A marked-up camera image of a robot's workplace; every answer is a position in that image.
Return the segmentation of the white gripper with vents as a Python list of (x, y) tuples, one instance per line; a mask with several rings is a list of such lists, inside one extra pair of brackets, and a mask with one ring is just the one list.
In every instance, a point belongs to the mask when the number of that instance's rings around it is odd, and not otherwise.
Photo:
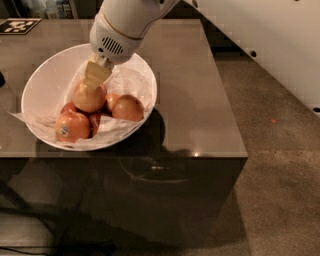
[(128, 61), (142, 42), (117, 32), (102, 13), (95, 16), (89, 39), (94, 56), (86, 65), (83, 84), (92, 89), (111, 76), (113, 64)]

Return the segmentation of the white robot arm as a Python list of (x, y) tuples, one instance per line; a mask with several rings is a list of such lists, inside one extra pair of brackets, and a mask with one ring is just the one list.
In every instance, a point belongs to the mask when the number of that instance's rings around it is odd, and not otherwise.
[(179, 3), (202, 14), (314, 114), (320, 110), (320, 0), (103, 0), (91, 48), (105, 63), (133, 55)]

